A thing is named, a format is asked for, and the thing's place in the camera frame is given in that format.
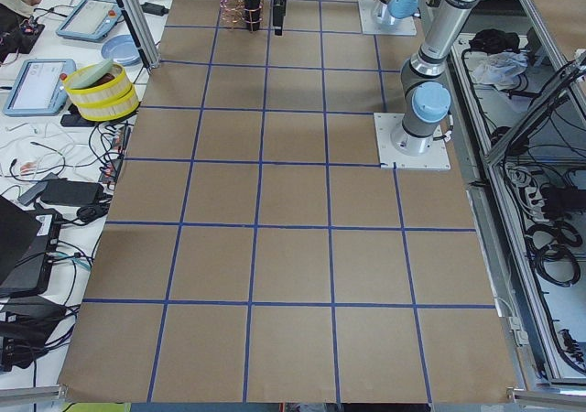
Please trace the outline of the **yellow bamboo steamer basket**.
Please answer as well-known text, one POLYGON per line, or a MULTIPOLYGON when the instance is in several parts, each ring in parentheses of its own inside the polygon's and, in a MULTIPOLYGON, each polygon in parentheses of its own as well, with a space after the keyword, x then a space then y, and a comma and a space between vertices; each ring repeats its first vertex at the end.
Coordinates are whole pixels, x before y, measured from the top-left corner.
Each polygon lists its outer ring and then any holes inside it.
POLYGON ((95 64, 76 70, 62 81, 81 117, 92 122, 105 122, 132 114, 138 108, 139 100, 125 68, 114 63, 99 79, 92 84, 86 83, 84 80, 89 80, 97 67, 95 64))

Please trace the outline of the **blue plate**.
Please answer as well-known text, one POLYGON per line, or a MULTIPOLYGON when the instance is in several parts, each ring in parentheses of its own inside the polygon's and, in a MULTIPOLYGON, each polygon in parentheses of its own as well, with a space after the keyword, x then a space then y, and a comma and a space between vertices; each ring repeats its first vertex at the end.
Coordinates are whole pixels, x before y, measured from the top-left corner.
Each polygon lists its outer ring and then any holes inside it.
POLYGON ((101 55, 105 60, 110 59, 122 66, 130 66, 141 60, 131 35, 119 35, 108 39, 101 48, 101 55))

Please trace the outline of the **teach pendant tablet upper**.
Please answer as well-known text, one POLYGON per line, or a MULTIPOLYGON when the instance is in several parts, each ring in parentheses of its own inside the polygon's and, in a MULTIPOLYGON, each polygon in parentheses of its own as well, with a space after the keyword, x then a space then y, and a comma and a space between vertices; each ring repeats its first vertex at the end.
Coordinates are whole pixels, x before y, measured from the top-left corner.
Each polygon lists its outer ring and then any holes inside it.
POLYGON ((121 16, 121 8, 113 0, 81 0, 56 30, 56 35, 98 42, 110 33, 121 16))

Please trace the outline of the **teach pendant tablet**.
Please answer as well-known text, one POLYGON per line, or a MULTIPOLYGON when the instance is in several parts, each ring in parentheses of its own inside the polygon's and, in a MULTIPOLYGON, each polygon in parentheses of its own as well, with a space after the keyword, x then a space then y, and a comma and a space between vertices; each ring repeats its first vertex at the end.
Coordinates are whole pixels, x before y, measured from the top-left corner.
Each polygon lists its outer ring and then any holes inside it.
POLYGON ((5 101, 3 114, 10 117, 57 114, 68 99, 61 76, 76 70, 76 63, 71 59, 25 60, 5 101))
POLYGON ((98 42, 110 33, 121 16, 121 8, 113 0, 81 0, 56 30, 56 35, 98 42))

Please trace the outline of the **pale green lid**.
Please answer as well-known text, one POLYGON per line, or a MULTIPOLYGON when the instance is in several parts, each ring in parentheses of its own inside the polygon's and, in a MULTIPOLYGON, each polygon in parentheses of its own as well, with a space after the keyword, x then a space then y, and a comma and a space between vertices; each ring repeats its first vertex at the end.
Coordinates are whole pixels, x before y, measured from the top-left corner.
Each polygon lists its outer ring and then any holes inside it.
POLYGON ((100 80, 113 67, 112 59, 102 60, 97 64, 76 70, 68 76, 64 84, 66 87, 78 90, 86 89, 100 80))

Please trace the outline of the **crumpled white cloth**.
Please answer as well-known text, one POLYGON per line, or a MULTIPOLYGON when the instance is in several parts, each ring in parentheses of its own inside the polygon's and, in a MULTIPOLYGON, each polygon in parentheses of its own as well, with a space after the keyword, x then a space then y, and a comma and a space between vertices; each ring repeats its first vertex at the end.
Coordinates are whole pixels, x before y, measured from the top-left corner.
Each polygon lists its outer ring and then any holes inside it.
POLYGON ((481 59, 471 78, 475 84, 492 85, 498 90, 512 89, 527 67, 524 54, 505 51, 481 59))

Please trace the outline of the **teach pendant tablet lower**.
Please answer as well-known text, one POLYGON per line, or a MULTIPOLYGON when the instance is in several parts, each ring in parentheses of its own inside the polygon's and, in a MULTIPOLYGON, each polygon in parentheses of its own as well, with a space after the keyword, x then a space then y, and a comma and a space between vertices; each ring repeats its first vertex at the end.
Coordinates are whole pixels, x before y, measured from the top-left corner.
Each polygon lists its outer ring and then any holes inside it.
POLYGON ((25 60, 5 101, 3 114, 10 117, 57 114, 68 99, 61 76, 76 70, 76 63, 71 59, 25 60))

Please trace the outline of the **black power adapter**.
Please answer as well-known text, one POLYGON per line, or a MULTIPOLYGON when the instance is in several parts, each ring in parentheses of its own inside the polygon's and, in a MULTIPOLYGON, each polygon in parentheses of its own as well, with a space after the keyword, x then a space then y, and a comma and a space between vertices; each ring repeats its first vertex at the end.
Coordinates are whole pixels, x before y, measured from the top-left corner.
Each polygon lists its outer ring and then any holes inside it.
POLYGON ((84 206, 99 200, 103 187, 99 183, 50 179, 40 195, 46 204, 62 206, 84 206))

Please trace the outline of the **black laptop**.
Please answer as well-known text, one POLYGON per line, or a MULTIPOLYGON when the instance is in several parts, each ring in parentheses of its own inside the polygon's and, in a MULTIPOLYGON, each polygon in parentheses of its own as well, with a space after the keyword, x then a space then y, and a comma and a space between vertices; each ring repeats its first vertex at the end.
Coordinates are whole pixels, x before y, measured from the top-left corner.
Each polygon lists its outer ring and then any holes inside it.
POLYGON ((60 236, 61 214, 53 209, 24 211, 1 199, 1 296, 45 292, 60 236))

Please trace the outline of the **aluminium frame post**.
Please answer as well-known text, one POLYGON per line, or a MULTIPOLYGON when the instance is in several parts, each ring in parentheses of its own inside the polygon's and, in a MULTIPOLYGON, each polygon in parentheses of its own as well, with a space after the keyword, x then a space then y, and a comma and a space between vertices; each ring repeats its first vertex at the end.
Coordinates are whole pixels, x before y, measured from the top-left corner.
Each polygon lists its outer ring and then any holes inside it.
POLYGON ((151 71, 159 65, 160 54, 139 0, 115 0, 115 2, 122 11, 143 66, 151 71))

